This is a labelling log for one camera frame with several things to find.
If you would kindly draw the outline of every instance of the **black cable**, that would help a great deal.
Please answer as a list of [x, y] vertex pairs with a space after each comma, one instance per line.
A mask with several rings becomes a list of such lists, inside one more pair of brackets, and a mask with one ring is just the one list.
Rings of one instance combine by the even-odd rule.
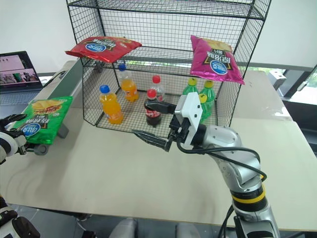
[[209, 149], [194, 149], [194, 150], [191, 150], [193, 151], [193, 153], [188, 153], [188, 154], [204, 154], [204, 153], [207, 154], [208, 152], [237, 151], [237, 150], [250, 152], [255, 155], [259, 163], [261, 162], [260, 156], [255, 150], [244, 148], [244, 147], [217, 147], [217, 148], [209, 148]]
[[231, 205], [228, 209], [228, 212], [227, 212], [227, 215], [226, 215], [226, 218], [223, 220], [223, 223], [220, 227], [220, 230], [219, 230], [219, 233], [218, 233], [218, 238], [221, 238], [221, 235], [222, 235], [222, 231], [223, 231], [223, 237], [225, 238], [226, 237], [226, 228], [227, 228], [227, 222], [228, 222], [228, 219], [229, 217], [231, 216], [233, 212], [233, 206]]
[[46, 86], [48, 86], [50, 83], [52, 83], [52, 81], [57, 77], [57, 76], [59, 76], [60, 74], [63, 74], [63, 73], [65, 73], [66, 71], [61, 71], [61, 72], [59, 72], [57, 75], [55, 75], [53, 78], [51, 78], [44, 86], [43, 86], [43, 88], [45, 88]]
[[[209, 154], [209, 155], [211, 155], [211, 156], [214, 156], [214, 157], [217, 157], [217, 158], [219, 158], [219, 159], [222, 159], [222, 160], [231, 162], [231, 163], [233, 163], [233, 164], [243, 166], [243, 167], [245, 167], [245, 168], [247, 168], [247, 169], [249, 169], [249, 170], [252, 170], [252, 171], [254, 171], [254, 172], [256, 172], [256, 173], [262, 175], [262, 176], [263, 176], [263, 178], [261, 179], [262, 182], [265, 181], [266, 178], [267, 178], [267, 175], [266, 175], [264, 172], [262, 172], [261, 170], [258, 170], [258, 169], [254, 168], [254, 167], [252, 167], [252, 166], [246, 165], [246, 164], [244, 164], [244, 163], [241, 163], [241, 162], [238, 162], [238, 161], [235, 161], [235, 160], [231, 160], [231, 159], [229, 159], [229, 158], [227, 158], [227, 157], [225, 157], [225, 156], [222, 156], [222, 155], [219, 155], [219, 154], [214, 153], [214, 152], [235, 151], [235, 150], [247, 151], [247, 152], [253, 153], [253, 154], [256, 156], [257, 160], [260, 162], [260, 156], [259, 156], [259, 154], [258, 154], [256, 151], [254, 151], [254, 150], [251, 150], [251, 149], [248, 149], [248, 148], [243, 148], [243, 147], [220, 147], [220, 148], [211, 148], [211, 149], [193, 149], [193, 150], [187, 150], [187, 149], [185, 149], [185, 148], [183, 148], [183, 147], [181, 146], [181, 141], [180, 141], [180, 139], [177, 139], [177, 140], [176, 140], [176, 144], [177, 144], [177, 148], [178, 148], [180, 151], [182, 151], [182, 152], [184, 152], [184, 153], [186, 153], [186, 154]], [[232, 207], [232, 205], [231, 205], [231, 206], [229, 207], [229, 210], [228, 210], [228, 212], [227, 212], [227, 215], [226, 215], [226, 217], [225, 217], [225, 219], [224, 219], [224, 221], [223, 221], [223, 223], [222, 223], [222, 225], [221, 225], [221, 227], [220, 227], [220, 231], [219, 231], [219, 233], [218, 233], [218, 238], [221, 238], [222, 231], [223, 231], [223, 237], [225, 238], [225, 236], [226, 236], [226, 228], [227, 228], [227, 221], [228, 221], [229, 217], [231, 216], [232, 212], [233, 212], [233, 207]]]
[[187, 149], [185, 149], [185, 148], [183, 148], [183, 147], [181, 146], [181, 142], [180, 142], [179, 139], [176, 141], [176, 144], [177, 144], [177, 148], [178, 148], [180, 151], [182, 151], [182, 152], [184, 152], [184, 153], [186, 153], [186, 154], [201, 154], [201, 153], [209, 154], [209, 155], [211, 155], [211, 156], [214, 156], [214, 157], [217, 157], [217, 158], [219, 158], [219, 159], [222, 159], [222, 160], [231, 162], [231, 163], [233, 163], [233, 164], [240, 165], [240, 166], [242, 166], [242, 167], [245, 167], [245, 168], [247, 168], [247, 169], [249, 169], [249, 170], [252, 170], [252, 171], [254, 171], [254, 172], [256, 172], [256, 173], [262, 175], [262, 176], [263, 176], [262, 181], [266, 180], [266, 178], [267, 178], [267, 175], [266, 175], [264, 172], [262, 172], [261, 170], [258, 170], [258, 169], [254, 168], [254, 167], [252, 167], [252, 166], [246, 165], [246, 164], [241, 163], [241, 162], [239, 162], [239, 161], [231, 160], [231, 159], [229, 159], [229, 158], [227, 158], [227, 157], [224, 157], [224, 156], [222, 156], [222, 155], [218, 155], [218, 154], [209, 152], [209, 151], [213, 151], [214, 148], [212, 148], [212, 149], [193, 149], [193, 150], [187, 150]]

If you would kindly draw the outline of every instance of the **wire mesh shelf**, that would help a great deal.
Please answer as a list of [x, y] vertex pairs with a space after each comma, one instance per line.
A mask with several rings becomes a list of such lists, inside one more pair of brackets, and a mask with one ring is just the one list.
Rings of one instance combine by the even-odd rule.
[[[152, 72], [157, 74], [172, 74], [189, 76], [193, 53], [173, 49], [140, 47], [128, 53], [113, 64], [118, 65], [124, 62], [127, 68], [132, 71]], [[112, 67], [111, 64], [100, 63], [96, 60], [87, 60], [84, 66], [105, 68]]]
[[[143, 103], [152, 76], [159, 74], [166, 101], [177, 103], [187, 86], [193, 60], [191, 35], [229, 44], [245, 75], [263, 28], [271, 0], [66, 0], [75, 41], [93, 36], [126, 37], [142, 43], [110, 64], [82, 58], [84, 119], [92, 125], [122, 131], [146, 130], [166, 137], [171, 115], [153, 128], [146, 124]], [[131, 104], [120, 90], [118, 65], [126, 63], [140, 91]], [[202, 90], [204, 79], [197, 78]], [[99, 102], [99, 86], [117, 93], [124, 114], [121, 125], [107, 122]], [[206, 124], [229, 126], [240, 84], [214, 82], [215, 107]]]
[[[96, 68], [85, 67], [84, 72], [84, 118], [87, 122], [97, 127], [108, 128], [113, 130], [120, 130], [131, 132], [132, 129], [145, 130], [154, 133], [160, 137], [167, 137], [169, 133], [169, 123], [172, 115], [162, 115], [162, 121], [156, 127], [147, 125], [146, 115], [144, 109], [144, 102], [147, 98], [146, 90], [150, 88], [152, 83], [153, 73], [148, 72], [132, 72], [135, 83], [138, 87], [139, 99], [136, 102], [128, 102], [123, 91], [117, 86], [115, 73], [112, 68]], [[165, 101], [177, 104], [183, 88], [186, 87], [187, 81], [185, 77], [173, 75], [161, 75], [162, 85], [166, 88]], [[121, 105], [123, 113], [123, 122], [121, 124], [110, 124], [103, 113], [101, 104], [99, 102], [99, 86], [108, 84], [112, 92], [116, 92], [117, 100]], [[215, 83], [214, 91], [218, 92], [220, 83]], [[204, 87], [204, 80], [199, 79], [197, 88], [202, 90]], [[217, 124], [216, 106], [213, 108], [212, 116], [204, 123]]]
[[69, 6], [105, 10], [227, 16], [263, 20], [252, 0], [74, 0]]

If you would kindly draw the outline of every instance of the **table surface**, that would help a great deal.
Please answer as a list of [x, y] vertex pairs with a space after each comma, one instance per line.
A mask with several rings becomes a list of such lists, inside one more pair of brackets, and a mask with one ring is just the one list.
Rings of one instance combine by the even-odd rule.
[[[280, 229], [317, 230], [317, 159], [279, 97], [268, 103], [266, 96], [274, 89], [265, 73], [250, 71], [245, 81], [232, 128], [261, 156], [277, 224]], [[254, 90], [257, 102], [250, 102], [247, 94]], [[208, 155], [183, 154], [175, 145], [166, 153], [133, 134], [96, 128], [81, 118], [81, 109], [70, 109], [64, 120], [68, 136], [57, 138], [46, 156], [14, 155], [0, 167], [0, 193], [9, 203], [222, 223], [231, 195]], [[234, 225], [232, 218], [228, 224]]]

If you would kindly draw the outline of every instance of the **orange soda bottle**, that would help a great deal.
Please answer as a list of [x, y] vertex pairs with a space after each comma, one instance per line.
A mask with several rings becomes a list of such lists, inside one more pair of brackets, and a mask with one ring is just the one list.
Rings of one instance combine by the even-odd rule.
[[121, 106], [117, 101], [115, 93], [110, 92], [108, 85], [101, 85], [99, 87], [101, 95], [99, 100], [103, 106], [103, 111], [111, 124], [121, 124], [123, 120], [123, 114]]
[[126, 66], [123, 63], [119, 64], [118, 68], [120, 70], [118, 78], [121, 81], [121, 89], [125, 93], [126, 100], [129, 102], [138, 100], [139, 94], [137, 91], [137, 85], [132, 80], [131, 72], [126, 70]]

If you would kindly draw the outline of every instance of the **snack bag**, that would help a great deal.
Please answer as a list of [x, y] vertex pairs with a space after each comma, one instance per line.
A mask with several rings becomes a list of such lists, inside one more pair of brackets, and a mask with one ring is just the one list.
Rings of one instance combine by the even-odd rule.
[[244, 84], [234, 60], [232, 48], [221, 41], [191, 36], [194, 58], [191, 75], [215, 81], [231, 81]]
[[33, 101], [25, 109], [27, 117], [17, 121], [13, 128], [23, 131], [27, 142], [53, 144], [73, 97], [59, 97]]
[[66, 54], [76, 57], [89, 57], [113, 63], [135, 48], [142, 46], [139, 42], [123, 37], [96, 36], [89, 37], [78, 43]]

